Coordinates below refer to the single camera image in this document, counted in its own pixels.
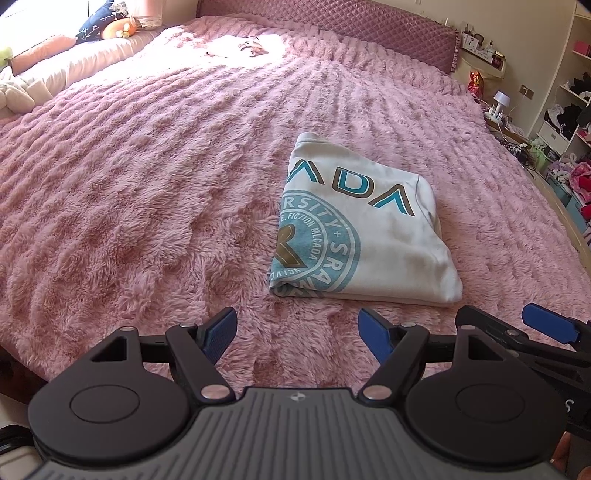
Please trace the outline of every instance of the navy patterned pillow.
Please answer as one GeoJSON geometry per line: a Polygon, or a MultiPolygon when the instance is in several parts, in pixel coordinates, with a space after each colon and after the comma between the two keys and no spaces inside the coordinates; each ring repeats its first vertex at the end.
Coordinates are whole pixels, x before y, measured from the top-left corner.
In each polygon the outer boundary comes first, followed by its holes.
{"type": "Polygon", "coordinates": [[[100,39],[100,32],[115,20],[125,18],[125,15],[120,11],[111,10],[113,0],[106,0],[105,3],[94,12],[84,25],[80,28],[80,31],[76,35],[78,38],[77,43],[82,43],[89,40],[100,39]]]}

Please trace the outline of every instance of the pink fluffy blanket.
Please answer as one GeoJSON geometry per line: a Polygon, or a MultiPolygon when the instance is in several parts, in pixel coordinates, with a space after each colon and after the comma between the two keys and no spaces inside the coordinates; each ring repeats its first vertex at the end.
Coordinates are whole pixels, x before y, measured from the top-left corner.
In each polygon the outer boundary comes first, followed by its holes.
{"type": "Polygon", "coordinates": [[[376,366],[361,307],[453,333],[459,305],[269,293],[303,131],[431,183],[463,303],[515,325],[531,301],[590,317],[564,228],[464,87],[314,27],[204,17],[0,127],[1,344],[51,378],[122,325],[160,334],[233,306],[238,335],[220,369],[238,390],[358,388],[376,366]],[[258,35],[269,53],[211,43],[225,35],[258,35]]]}

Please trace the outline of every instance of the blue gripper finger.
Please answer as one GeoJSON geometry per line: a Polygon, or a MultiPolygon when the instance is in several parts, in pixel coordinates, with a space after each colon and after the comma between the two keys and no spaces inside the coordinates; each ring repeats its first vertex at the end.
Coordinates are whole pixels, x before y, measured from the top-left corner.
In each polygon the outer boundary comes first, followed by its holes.
{"type": "Polygon", "coordinates": [[[238,330],[236,310],[226,308],[199,328],[204,330],[201,350],[215,365],[236,336],[238,330]]]}
{"type": "Polygon", "coordinates": [[[535,303],[523,307],[521,318],[527,326],[562,344],[575,343],[579,339],[579,331],[573,322],[535,303]]]}
{"type": "Polygon", "coordinates": [[[361,309],[357,318],[359,336],[376,360],[383,364],[394,351],[389,329],[394,326],[373,310],[361,309]]]}

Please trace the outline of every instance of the human hand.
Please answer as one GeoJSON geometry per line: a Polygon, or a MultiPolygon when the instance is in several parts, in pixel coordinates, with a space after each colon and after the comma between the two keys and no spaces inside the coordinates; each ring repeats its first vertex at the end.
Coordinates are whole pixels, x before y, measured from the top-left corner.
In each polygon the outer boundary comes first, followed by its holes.
{"type": "MultiPolygon", "coordinates": [[[[562,435],[556,450],[554,451],[554,455],[552,456],[552,460],[550,463],[554,465],[558,470],[564,472],[566,470],[566,464],[569,461],[569,450],[570,450],[570,433],[565,433],[562,435]]],[[[591,466],[583,468],[577,480],[591,480],[591,466]]]]}

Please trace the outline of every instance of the pink headboard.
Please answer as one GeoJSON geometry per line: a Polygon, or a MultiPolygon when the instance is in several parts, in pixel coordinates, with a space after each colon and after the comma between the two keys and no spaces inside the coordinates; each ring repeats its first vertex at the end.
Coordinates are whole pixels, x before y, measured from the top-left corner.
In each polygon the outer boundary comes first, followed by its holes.
{"type": "Polygon", "coordinates": [[[456,68],[460,35],[454,29],[389,5],[368,0],[202,0],[197,16],[240,13],[376,42],[445,73],[456,68]]]}

